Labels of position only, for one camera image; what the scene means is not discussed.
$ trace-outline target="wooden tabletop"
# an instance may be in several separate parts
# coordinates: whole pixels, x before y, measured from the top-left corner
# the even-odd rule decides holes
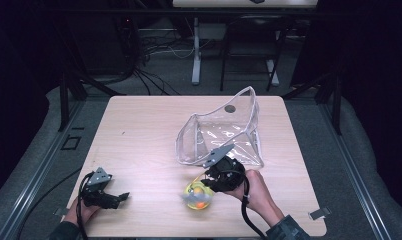
[[[173,0],[174,7],[194,8],[315,8],[317,0],[265,0],[255,4],[250,0]]]
[[[110,99],[69,205],[84,175],[98,167],[113,175],[111,195],[130,192],[118,209],[100,210],[87,225],[92,237],[256,237],[244,222],[240,201],[216,193],[210,206],[192,210],[181,199],[185,186],[204,172],[180,165],[175,140],[192,113],[209,113],[230,96],[119,96]],[[258,132],[265,166],[260,170],[284,214],[311,236],[326,233],[319,205],[282,98],[258,96]],[[254,212],[251,221],[269,228]]]

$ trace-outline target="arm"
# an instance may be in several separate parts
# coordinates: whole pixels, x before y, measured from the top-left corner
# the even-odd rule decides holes
[[[86,207],[82,202],[82,221],[83,224],[89,221],[91,216],[98,210],[98,206]],[[70,210],[64,216],[63,221],[55,228],[55,230],[49,235],[50,240],[61,239],[76,239],[79,235],[79,225],[77,224],[77,198],[73,201]]]
[[[284,216],[282,211],[273,201],[272,195],[259,171],[247,170],[245,175],[250,183],[248,208],[258,213],[270,226],[266,232],[269,239],[310,239],[310,236],[292,219]],[[244,184],[235,190],[226,192],[231,196],[242,200]]]

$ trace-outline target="clear plastic bag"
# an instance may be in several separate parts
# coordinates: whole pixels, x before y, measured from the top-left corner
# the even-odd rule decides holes
[[[259,106],[255,91],[247,87],[230,101],[207,114],[194,113],[176,139],[177,161],[202,165],[210,151],[235,144],[228,153],[242,164],[263,166],[257,132]]]

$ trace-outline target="dark sleeve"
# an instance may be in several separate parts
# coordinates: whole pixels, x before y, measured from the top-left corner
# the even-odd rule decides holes
[[[49,240],[76,239],[79,235],[79,228],[71,222],[61,222],[49,235]]]
[[[291,217],[286,216],[266,232],[269,240],[306,240],[310,236]]]

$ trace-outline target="chair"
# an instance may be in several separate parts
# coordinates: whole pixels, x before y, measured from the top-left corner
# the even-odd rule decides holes
[[[287,16],[256,15],[244,15],[229,22],[221,49],[222,73],[220,91],[223,91],[225,73],[267,73],[269,74],[267,91],[269,91],[286,34],[291,29],[293,22],[293,19]],[[267,70],[250,69],[241,71],[238,69],[237,71],[226,71],[226,67],[228,67],[227,61],[231,58],[250,59],[251,61],[256,58],[261,59],[264,60],[265,69]]]

